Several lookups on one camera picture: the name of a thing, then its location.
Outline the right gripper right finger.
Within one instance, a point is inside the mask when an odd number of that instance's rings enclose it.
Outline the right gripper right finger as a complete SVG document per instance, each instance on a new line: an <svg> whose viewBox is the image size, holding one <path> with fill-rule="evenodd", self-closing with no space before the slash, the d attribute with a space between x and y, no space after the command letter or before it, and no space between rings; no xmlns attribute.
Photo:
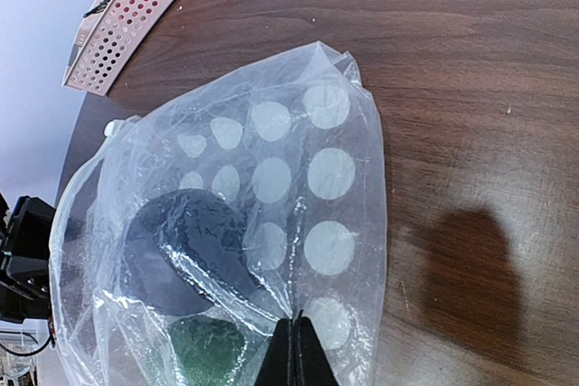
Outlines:
<svg viewBox="0 0 579 386"><path fill-rule="evenodd" d="M303 311L294 322L294 379L298 386L338 386L314 325Z"/></svg>

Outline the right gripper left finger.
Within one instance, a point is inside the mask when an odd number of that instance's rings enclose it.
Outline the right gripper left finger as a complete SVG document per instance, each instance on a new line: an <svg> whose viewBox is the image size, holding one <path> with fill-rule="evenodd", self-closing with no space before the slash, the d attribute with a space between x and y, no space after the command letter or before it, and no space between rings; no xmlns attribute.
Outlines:
<svg viewBox="0 0 579 386"><path fill-rule="evenodd" d="M293 321L282 318L275 327L255 386L292 386L295 382Z"/></svg>

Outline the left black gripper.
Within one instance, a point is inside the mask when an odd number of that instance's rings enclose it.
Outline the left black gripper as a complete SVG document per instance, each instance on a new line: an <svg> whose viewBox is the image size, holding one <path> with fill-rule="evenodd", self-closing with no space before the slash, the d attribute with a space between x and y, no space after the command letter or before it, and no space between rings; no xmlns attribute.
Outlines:
<svg viewBox="0 0 579 386"><path fill-rule="evenodd" d="M55 209L37 197L22 196L14 208L1 201L1 319L21 324L47 320L49 238Z"/></svg>

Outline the clear zip top bag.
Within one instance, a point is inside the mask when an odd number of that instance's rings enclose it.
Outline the clear zip top bag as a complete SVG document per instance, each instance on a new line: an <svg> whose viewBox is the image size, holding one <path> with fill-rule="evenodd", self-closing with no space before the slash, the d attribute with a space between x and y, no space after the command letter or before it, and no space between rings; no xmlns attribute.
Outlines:
<svg viewBox="0 0 579 386"><path fill-rule="evenodd" d="M385 288L384 140L354 57L314 42L110 122L72 177L50 238L57 350L73 385L187 385L169 326L206 316L248 343L234 385L255 385L282 318L303 311L338 385L370 385ZM246 219L242 252L260 287L244 297L161 246L213 306L161 315L120 286L138 210L206 190Z"/></svg>

